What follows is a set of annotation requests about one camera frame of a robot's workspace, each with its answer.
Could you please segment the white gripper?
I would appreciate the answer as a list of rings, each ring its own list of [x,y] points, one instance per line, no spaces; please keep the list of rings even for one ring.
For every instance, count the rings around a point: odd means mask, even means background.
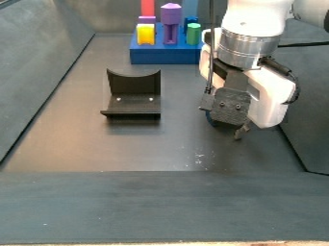
[[[213,73],[216,59],[240,68],[248,76],[251,106],[248,122],[235,133],[235,139],[240,140],[251,130],[251,123],[260,128],[282,123],[288,106],[298,100],[298,78],[272,58],[278,37],[249,37],[215,28],[203,32],[203,41],[200,72],[208,80],[203,101],[224,86],[224,80]]]

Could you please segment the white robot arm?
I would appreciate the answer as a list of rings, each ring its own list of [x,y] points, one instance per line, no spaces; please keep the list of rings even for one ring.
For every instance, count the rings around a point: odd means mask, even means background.
[[[221,26],[203,32],[200,109],[212,124],[236,130],[235,138],[251,124],[279,125],[299,99],[299,79],[273,59],[290,19],[329,32],[329,0],[228,0]]]

